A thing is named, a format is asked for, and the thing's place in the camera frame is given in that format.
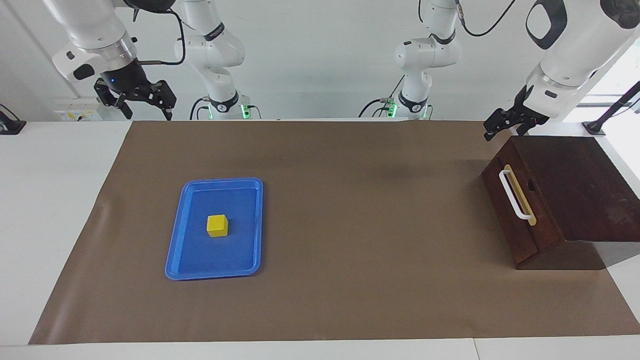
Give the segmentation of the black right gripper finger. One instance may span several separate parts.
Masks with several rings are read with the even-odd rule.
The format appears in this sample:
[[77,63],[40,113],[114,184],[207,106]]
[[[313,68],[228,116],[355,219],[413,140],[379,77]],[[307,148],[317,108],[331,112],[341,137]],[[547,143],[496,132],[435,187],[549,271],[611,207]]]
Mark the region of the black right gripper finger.
[[130,109],[128,103],[126,103],[125,93],[114,96],[105,80],[96,80],[96,82],[94,82],[94,91],[96,92],[97,99],[105,107],[114,107],[114,109],[119,110],[127,120],[133,118],[133,111]]
[[160,109],[167,121],[172,120],[177,100],[166,80],[158,80],[150,85],[149,104]]

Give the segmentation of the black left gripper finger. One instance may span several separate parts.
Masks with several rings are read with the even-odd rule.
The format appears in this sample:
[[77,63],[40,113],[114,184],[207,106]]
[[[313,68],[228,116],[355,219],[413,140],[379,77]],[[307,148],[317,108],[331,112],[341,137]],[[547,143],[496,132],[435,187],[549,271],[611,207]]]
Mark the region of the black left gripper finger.
[[502,108],[495,109],[485,121],[483,137],[485,141],[491,141],[499,132],[510,129],[518,124],[518,117],[514,117],[514,112],[506,111]]
[[544,125],[550,118],[544,115],[528,115],[528,114],[520,114],[517,117],[518,127],[516,129],[516,134],[518,136],[524,136],[529,130],[533,129],[538,125]]

